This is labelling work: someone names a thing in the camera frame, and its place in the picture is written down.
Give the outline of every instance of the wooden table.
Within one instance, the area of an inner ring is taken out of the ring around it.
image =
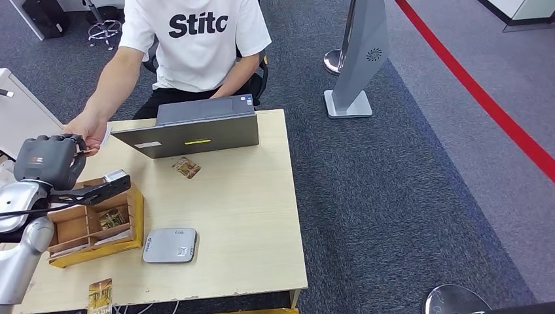
[[[59,269],[44,255],[14,313],[83,309],[88,285],[106,278],[115,305],[290,291],[294,307],[308,284],[285,119],[282,110],[259,111],[258,119],[259,146],[189,155],[202,167],[192,180],[171,168],[179,157],[152,160],[110,137],[80,180],[125,170],[145,196],[145,233],[195,228],[194,260],[147,264],[134,249]],[[110,124],[125,130],[154,119]]]

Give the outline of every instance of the man's arm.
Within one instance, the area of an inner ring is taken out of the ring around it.
[[[253,76],[259,63],[259,54],[241,58],[231,68],[222,86],[211,98],[227,97],[235,94]]]
[[[120,47],[104,67],[84,112],[94,113],[101,120],[108,121],[133,92],[143,56],[144,53],[136,49]]]

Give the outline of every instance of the gold card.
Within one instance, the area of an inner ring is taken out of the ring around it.
[[[112,279],[88,286],[88,314],[112,313]]]

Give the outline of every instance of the red line on floor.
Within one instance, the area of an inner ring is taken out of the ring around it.
[[[555,182],[555,160],[534,139],[524,131],[493,98],[472,78],[465,68],[453,57],[447,48],[439,41],[422,19],[406,0],[396,0],[398,6],[412,22],[420,35],[428,42],[438,57],[453,72],[460,83],[469,91],[474,99],[490,115],[490,117],[505,131],[505,133],[528,155],[528,157]]]

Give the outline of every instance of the yellow object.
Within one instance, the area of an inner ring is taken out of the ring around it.
[[[112,255],[130,249],[136,249],[143,246],[143,221],[144,221],[144,208],[143,208],[143,195],[132,183],[131,188],[126,192],[128,195],[128,202],[130,208],[134,211],[134,223],[132,224],[132,240],[126,241],[125,239],[116,240],[112,243],[106,243],[98,248],[89,247],[77,252],[64,255],[58,258],[51,258],[48,263],[52,266],[65,268],[69,265],[83,263],[95,258]]]
[[[298,309],[261,309],[256,311],[239,311],[220,314],[298,314]]]
[[[199,139],[198,141],[185,142],[185,145],[201,144],[211,142],[210,139]]]

